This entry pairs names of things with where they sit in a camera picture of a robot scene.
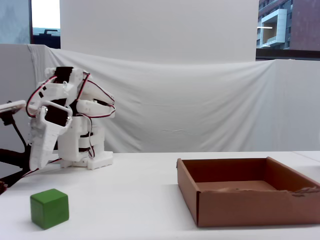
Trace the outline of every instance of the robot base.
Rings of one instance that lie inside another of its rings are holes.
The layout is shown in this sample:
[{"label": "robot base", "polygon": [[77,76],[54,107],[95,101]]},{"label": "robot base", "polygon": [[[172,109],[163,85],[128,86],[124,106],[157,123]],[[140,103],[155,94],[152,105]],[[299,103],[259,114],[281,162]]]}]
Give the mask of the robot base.
[{"label": "robot base", "polygon": [[99,169],[113,164],[113,152],[103,151],[96,155],[94,158],[85,157],[81,161],[65,161],[60,163],[61,168],[74,167],[87,167],[89,170]]}]

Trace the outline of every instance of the cable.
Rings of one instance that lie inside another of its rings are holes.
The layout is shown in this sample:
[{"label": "cable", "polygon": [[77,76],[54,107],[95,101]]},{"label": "cable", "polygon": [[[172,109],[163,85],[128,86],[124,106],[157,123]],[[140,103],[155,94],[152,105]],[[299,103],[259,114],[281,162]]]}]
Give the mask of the cable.
[{"label": "cable", "polygon": [[28,106],[29,106],[29,103],[30,103],[31,99],[32,99],[32,98],[34,97],[34,95],[35,95],[40,89],[42,89],[42,87],[44,87],[49,81],[51,81],[51,80],[53,80],[53,79],[56,79],[56,78],[57,78],[57,76],[52,76],[52,77],[50,77],[48,80],[46,80],[44,83],[42,83],[42,84],[31,94],[31,96],[29,97],[28,101],[26,102],[25,111],[26,111],[26,114],[28,114],[28,116],[29,116],[30,118],[35,118],[35,117],[36,117],[36,115],[31,115],[31,114],[29,113],[29,111],[28,111]]},{"label": "cable", "polygon": [[86,118],[89,120],[89,122],[90,122],[89,144],[90,144],[90,148],[91,148],[91,151],[92,151],[92,154],[93,154],[93,155],[92,155],[90,152],[89,152],[89,155],[90,155],[90,157],[94,158],[94,157],[96,156],[96,153],[95,153],[94,147],[93,147],[92,144],[91,144],[92,120],[91,120],[91,118],[90,118],[88,115],[86,115],[86,114],[78,113],[77,115],[82,115],[82,116],[86,117]]},{"label": "cable", "polygon": [[76,101],[79,100],[79,98],[80,98],[80,96],[81,96],[81,94],[82,94],[82,92],[83,92],[83,90],[84,90],[85,84],[87,83],[88,78],[89,78],[89,76],[91,75],[90,73],[87,73],[87,72],[83,72],[83,74],[86,75],[86,78],[83,80],[83,84],[82,84],[82,86],[81,86],[81,88],[80,88],[80,91],[79,91],[79,94],[78,94],[78,96],[77,96],[77,98],[76,98]]},{"label": "cable", "polygon": [[86,116],[87,116],[88,118],[91,118],[91,119],[100,119],[100,118],[110,117],[110,116],[116,111],[116,107],[113,106],[113,105],[107,105],[107,107],[113,108],[113,111],[112,111],[110,114],[107,114],[107,115],[97,115],[97,116],[86,115]]},{"label": "cable", "polygon": [[[57,161],[59,161],[59,160],[61,160],[62,158],[58,158],[58,159],[56,159],[56,160],[53,160],[53,161],[51,161],[51,162],[49,162],[48,164],[53,164],[53,163],[55,163],[55,162],[57,162]],[[35,171],[38,171],[39,170],[39,168],[37,168],[36,170],[33,170],[33,171],[29,171],[29,172],[27,172],[25,175],[23,175],[21,178],[24,178],[25,176],[27,176],[27,175],[29,175],[29,174],[32,174],[32,173],[34,173]]]},{"label": "cable", "polygon": [[88,80],[88,82],[92,83],[93,85],[96,85],[105,95],[107,95],[113,101],[113,104],[116,102],[115,99],[111,97],[108,93],[106,93],[98,84],[90,80]]},{"label": "cable", "polygon": [[23,143],[24,149],[26,150],[26,149],[27,149],[27,144],[26,144],[26,141],[25,141],[24,137],[21,135],[21,133],[20,133],[20,131],[19,131],[16,123],[13,122],[12,125],[13,125],[16,133],[19,135],[19,137],[20,137],[20,139],[21,139],[21,141],[22,141],[22,143]]}]

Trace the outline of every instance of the black mount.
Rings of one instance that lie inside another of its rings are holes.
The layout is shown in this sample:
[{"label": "black mount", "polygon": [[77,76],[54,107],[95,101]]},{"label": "black mount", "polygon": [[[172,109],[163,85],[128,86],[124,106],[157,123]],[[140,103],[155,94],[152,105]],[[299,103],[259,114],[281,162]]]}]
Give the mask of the black mount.
[{"label": "black mount", "polygon": [[7,112],[2,112],[0,114],[0,118],[2,119],[4,125],[8,126],[12,124],[24,145],[24,152],[16,152],[16,151],[11,151],[7,149],[0,149],[0,162],[18,166],[22,169],[21,171],[18,171],[14,174],[0,178],[0,182],[3,182],[4,185],[6,185],[6,187],[8,188],[10,188],[17,181],[19,181],[23,177],[23,175],[30,172],[29,159],[30,159],[30,153],[31,153],[31,146],[26,145],[25,140],[21,136],[16,126],[16,123],[13,117],[13,114],[15,114],[16,112],[17,111],[12,110]]}]

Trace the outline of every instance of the green cube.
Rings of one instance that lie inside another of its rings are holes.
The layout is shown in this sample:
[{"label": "green cube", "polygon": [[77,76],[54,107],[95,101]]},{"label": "green cube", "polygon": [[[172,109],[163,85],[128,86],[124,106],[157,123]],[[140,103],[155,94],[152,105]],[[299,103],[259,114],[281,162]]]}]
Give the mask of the green cube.
[{"label": "green cube", "polygon": [[68,195],[50,189],[31,195],[31,220],[43,229],[49,229],[69,219]]}]

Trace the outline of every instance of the balcony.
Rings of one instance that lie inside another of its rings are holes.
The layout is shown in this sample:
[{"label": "balcony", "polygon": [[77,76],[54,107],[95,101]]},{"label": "balcony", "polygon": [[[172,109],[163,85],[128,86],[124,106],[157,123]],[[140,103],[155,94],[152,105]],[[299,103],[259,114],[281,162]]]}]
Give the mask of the balcony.
[{"label": "balcony", "polygon": [[278,9],[261,20],[260,48],[272,47],[286,41],[287,10]]}]

